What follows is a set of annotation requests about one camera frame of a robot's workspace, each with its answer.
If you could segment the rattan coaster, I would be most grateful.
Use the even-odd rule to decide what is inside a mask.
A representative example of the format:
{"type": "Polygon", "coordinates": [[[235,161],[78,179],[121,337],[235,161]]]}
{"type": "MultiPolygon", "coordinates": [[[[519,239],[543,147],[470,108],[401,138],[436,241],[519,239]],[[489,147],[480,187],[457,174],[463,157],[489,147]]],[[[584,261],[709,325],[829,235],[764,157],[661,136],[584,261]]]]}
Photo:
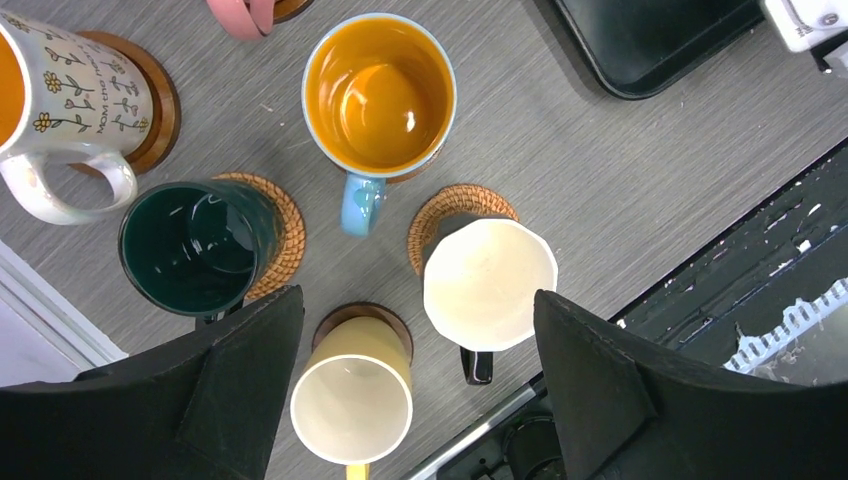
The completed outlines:
{"type": "Polygon", "coordinates": [[[258,189],[274,203],[282,221],[282,226],[277,229],[275,256],[246,294],[249,301],[257,300],[283,287],[300,267],[306,249],[303,216],[292,197],[264,177],[244,172],[227,172],[216,175],[215,179],[240,181],[258,189]]]}
{"type": "Polygon", "coordinates": [[[421,206],[407,233],[408,259],[416,275],[422,273],[422,251],[435,239],[438,223],[457,214],[520,220],[513,206],[503,196],[487,187],[461,183],[442,188],[421,206]]]}

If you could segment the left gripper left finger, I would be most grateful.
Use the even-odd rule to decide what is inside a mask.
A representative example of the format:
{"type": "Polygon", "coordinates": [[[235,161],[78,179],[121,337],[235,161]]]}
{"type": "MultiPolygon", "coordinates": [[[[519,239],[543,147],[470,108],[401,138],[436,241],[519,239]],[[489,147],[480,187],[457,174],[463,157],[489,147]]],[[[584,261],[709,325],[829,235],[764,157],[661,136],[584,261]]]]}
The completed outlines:
{"type": "Polygon", "coordinates": [[[63,383],[1,391],[5,479],[261,479],[304,322],[286,286],[63,383]]]}

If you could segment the cream yellow mug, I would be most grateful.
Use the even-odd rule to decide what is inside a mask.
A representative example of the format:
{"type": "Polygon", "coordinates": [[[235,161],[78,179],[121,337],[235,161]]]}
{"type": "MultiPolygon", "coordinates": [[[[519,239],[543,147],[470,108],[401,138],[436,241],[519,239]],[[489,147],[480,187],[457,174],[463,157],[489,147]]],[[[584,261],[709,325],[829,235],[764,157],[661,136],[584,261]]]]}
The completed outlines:
{"type": "Polygon", "coordinates": [[[318,457],[367,479],[394,451],[413,417],[411,362],[386,322],[353,317],[319,341],[290,400],[295,433],[318,457]]]}

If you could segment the black white-inside mug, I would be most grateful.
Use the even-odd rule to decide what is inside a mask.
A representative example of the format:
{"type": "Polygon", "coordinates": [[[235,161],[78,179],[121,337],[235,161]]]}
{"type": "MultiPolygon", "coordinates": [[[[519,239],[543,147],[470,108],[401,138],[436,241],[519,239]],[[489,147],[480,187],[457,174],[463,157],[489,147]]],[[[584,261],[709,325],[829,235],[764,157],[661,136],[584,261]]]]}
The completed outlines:
{"type": "Polygon", "coordinates": [[[495,353],[534,336],[534,296],[555,290],[558,276],[548,242],[517,220],[461,212],[437,221],[422,249],[423,307],[458,345],[467,384],[490,384],[495,353]]]}

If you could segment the dark green mug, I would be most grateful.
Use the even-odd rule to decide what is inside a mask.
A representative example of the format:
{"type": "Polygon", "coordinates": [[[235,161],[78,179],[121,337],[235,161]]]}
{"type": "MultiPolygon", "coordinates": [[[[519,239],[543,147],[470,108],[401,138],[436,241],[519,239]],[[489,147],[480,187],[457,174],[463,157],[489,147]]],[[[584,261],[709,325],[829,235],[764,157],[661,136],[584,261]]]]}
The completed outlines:
{"type": "Polygon", "coordinates": [[[143,297],[208,325],[243,306],[284,234],[276,204],[247,182],[178,181],[148,190],[128,207],[118,252],[143,297]]]}

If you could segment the floral white mug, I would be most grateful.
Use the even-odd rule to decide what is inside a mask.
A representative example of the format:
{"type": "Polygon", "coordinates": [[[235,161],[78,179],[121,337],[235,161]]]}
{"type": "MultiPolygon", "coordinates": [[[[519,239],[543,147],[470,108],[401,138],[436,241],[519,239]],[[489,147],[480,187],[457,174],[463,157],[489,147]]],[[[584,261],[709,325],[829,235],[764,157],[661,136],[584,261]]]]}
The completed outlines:
{"type": "Polygon", "coordinates": [[[154,100],[142,71],[94,40],[1,12],[1,175],[17,202],[54,225],[99,221],[138,190],[126,155],[146,140],[154,100]],[[81,163],[102,174],[110,205],[85,210],[48,186],[52,164],[81,163]]]}

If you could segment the blue patterned mug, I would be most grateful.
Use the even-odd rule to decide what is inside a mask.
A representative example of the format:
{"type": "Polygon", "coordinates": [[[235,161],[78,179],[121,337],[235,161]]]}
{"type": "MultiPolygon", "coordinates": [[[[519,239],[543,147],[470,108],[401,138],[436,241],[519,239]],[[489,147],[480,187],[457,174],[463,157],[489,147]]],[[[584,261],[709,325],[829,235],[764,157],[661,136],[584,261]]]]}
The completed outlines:
{"type": "Polygon", "coordinates": [[[446,50],[428,30],[373,12],[322,37],[305,66],[301,103],[316,145],[346,175],[340,226],[366,237],[379,218],[386,179],[445,145],[458,88],[446,50]]]}

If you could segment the pink ghost mug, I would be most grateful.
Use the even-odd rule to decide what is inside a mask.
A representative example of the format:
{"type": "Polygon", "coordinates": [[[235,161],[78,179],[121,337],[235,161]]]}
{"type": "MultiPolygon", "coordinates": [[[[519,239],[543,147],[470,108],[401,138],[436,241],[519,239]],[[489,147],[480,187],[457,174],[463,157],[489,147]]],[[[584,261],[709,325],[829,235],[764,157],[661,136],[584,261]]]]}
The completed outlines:
{"type": "Polygon", "coordinates": [[[232,37],[260,40],[273,28],[274,0],[207,0],[210,11],[232,37]]]}

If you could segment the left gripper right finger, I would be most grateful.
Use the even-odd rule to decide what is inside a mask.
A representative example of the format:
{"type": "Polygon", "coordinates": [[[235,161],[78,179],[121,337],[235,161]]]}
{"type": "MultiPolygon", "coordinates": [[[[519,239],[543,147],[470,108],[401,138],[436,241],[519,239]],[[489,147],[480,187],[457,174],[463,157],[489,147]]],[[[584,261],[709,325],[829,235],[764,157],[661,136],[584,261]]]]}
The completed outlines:
{"type": "Polygon", "coordinates": [[[534,327],[570,479],[843,479],[847,387],[685,357],[557,293],[534,327]]]}

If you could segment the rattan coaster front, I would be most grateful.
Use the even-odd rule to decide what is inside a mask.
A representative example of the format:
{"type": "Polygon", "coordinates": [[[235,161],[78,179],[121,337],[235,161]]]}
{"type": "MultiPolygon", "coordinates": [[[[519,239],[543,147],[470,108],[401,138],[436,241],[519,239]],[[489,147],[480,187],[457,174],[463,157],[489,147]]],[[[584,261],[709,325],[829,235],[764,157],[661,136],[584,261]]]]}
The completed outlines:
{"type": "Polygon", "coordinates": [[[275,256],[246,294],[249,301],[257,300],[283,287],[300,267],[306,249],[303,216],[292,197],[264,177],[244,172],[227,172],[216,175],[215,179],[240,181],[258,189],[274,203],[282,221],[282,226],[277,229],[275,256]]]}

